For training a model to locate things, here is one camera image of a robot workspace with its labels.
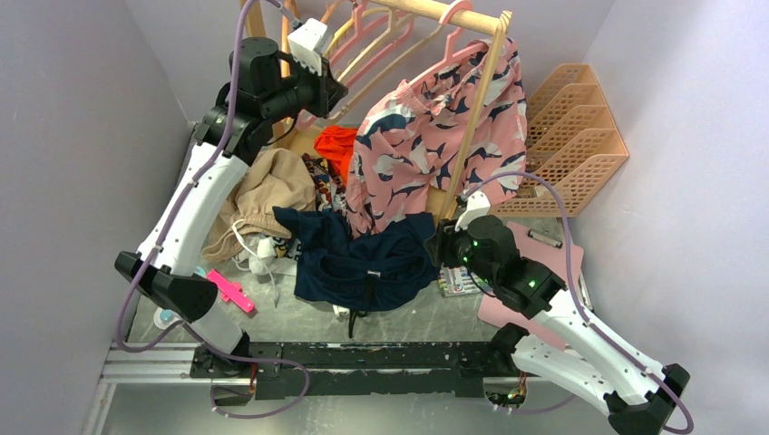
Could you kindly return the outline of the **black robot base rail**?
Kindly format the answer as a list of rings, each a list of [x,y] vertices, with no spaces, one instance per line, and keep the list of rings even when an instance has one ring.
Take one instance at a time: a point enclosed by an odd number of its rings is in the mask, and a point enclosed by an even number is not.
[[[451,393],[481,398],[487,389],[516,385],[518,369],[489,342],[253,342],[255,368],[227,364],[196,348],[189,376],[234,385],[256,382],[258,400],[309,396]]]

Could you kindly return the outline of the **navy blue shorts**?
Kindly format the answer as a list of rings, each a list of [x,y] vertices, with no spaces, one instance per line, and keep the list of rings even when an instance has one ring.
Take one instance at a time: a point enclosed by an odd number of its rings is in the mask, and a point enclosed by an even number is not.
[[[401,307],[439,275],[423,246],[435,232],[428,212],[408,214],[380,233],[358,238],[333,210],[274,206],[273,212],[300,243],[295,296],[347,309],[349,337],[357,319]]]

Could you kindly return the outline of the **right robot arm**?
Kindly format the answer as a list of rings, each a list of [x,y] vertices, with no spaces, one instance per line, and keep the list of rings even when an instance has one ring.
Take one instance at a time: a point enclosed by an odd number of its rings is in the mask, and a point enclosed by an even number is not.
[[[494,336],[490,365],[501,375],[534,374],[591,404],[618,434],[689,434],[681,399],[686,369],[646,356],[586,308],[567,283],[569,246],[535,241],[518,224],[478,217],[466,228],[443,220],[425,248],[438,266],[463,266],[518,314]]]

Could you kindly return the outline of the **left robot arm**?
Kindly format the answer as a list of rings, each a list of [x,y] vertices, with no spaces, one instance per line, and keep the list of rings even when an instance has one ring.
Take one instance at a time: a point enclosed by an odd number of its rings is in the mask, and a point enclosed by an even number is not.
[[[218,306],[217,286],[195,273],[204,238],[230,191],[270,145],[274,124],[302,111],[326,117],[347,94],[325,56],[326,37],[293,33],[288,40],[288,53],[267,37],[236,41],[230,79],[194,131],[182,181],[151,234],[114,263],[131,294],[177,314],[230,377],[250,366],[249,338]]]

